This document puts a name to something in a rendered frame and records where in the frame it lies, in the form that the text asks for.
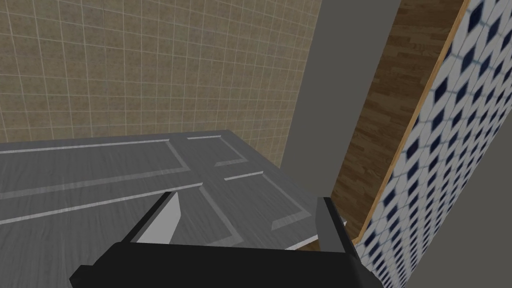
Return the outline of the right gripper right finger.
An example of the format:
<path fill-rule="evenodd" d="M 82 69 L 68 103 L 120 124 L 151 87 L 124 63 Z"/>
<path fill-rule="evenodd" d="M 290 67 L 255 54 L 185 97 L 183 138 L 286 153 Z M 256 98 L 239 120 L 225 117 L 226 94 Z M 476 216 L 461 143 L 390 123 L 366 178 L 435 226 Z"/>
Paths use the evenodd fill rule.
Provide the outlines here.
<path fill-rule="evenodd" d="M 358 255 L 345 228 L 345 222 L 330 197 L 317 199 L 315 226 L 321 251 Z"/>

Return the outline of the grey panelled door leaf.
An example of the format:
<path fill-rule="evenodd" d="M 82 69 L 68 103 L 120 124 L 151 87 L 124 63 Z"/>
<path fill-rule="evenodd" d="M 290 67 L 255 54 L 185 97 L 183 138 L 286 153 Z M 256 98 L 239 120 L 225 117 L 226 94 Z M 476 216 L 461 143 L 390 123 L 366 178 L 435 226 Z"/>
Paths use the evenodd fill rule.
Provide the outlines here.
<path fill-rule="evenodd" d="M 317 197 L 229 130 L 0 144 L 0 288 L 71 288 L 165 192 L 171 244 L 296 250 Z"/>

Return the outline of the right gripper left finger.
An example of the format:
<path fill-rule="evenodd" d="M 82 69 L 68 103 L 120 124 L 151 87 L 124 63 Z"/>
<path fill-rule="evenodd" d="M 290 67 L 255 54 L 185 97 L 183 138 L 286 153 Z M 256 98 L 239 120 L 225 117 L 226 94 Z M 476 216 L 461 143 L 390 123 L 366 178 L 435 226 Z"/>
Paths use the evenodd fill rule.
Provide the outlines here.
<path fill-rule="evenodd" d="M 181 218 L 178 193 L 166 191 L 122 240 L 126 243 L 169 244 Z"/>

